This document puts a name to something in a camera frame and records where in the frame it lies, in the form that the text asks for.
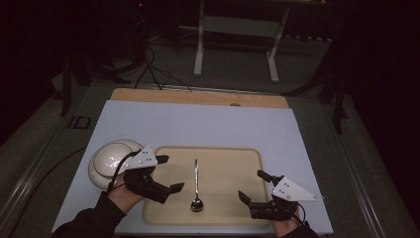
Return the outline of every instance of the metal spoon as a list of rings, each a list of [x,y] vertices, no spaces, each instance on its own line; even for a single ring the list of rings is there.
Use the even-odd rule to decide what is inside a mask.
[[[203,207],[203,201],[198,198],[198,160],[195,160],[195,198],[192,200],[191,210],[199,212],[203,210]]]

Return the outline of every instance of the sleeve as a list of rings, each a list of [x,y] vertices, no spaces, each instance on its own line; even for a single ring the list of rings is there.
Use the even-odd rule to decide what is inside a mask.
[[[281,236],[281,238],[318,238],[318,235],[311,229],[309,223],[306,221],[304,225],[299,226],[284,236]]]
[[[115,227],[126,214],[102,192],[95,208],[77,213],[76,217],[62,224],[53,233],[52,238],[89,237],[112,238]]]

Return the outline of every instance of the white table leg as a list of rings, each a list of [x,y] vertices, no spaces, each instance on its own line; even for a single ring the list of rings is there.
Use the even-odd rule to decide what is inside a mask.
[[[200,2],[200,19],[198,21],[198,47],[197,54],[195,56],[194,76],[201,75],[201,68],[203,65],[203,18],[204,18],[204,0]]]
[[[281,35],[283,33],[284,26],[286,24],[286,20],[287,20],[289,12],[290,12],[289,8],[286,8],[284,10],[281,23],[278,25],[278,31],[277,31],[277,34],[275,35],[274,45],[272,46],[271,51],[266,53],[266,60],[268,63],[269,75],[271,78],[271,82],[273,83],[279,82],[277,68],[275,67],[274,56],[275,56],[275,53],[277,52],[278,43],[281,40]]]

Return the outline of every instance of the beige tray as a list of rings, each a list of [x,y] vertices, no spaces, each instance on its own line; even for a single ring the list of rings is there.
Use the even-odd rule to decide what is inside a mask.
[[[145,220],[155,225],[266,225],[252,219],[238,190],[253,201],[267,201],[264,181],[257,176],[262,168],[260,154],[253,149],[160,147],[157,155],[168,155],[166,164],[157,166],[154,180],[170,186],[185,182],[180,193],[172,194],[165,204],[146,201]],[[195,197],[194,161],[199,162],[199,197],[204,209],[192,212]]]

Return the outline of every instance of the white tabletop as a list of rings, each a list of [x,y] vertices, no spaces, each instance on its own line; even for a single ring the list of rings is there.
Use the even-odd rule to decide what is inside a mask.
[[[261,154],[264,171],[273,176],[286,176],[312,193],[321,194],[291,109],[110,100],[104,106],[52,230],[72,220],[78,211],[95,206],[102,189],[89,178],[90,159],[100,147],[120,139],[151,145],[154,149],[162,146],[253,148]],[[300,203],[315,232],[333,232],[322,200]],[[145,222],[144,206],[143,202],[138,203],[116,228],[116,233],[272,232],[270,225],[154,226]]]

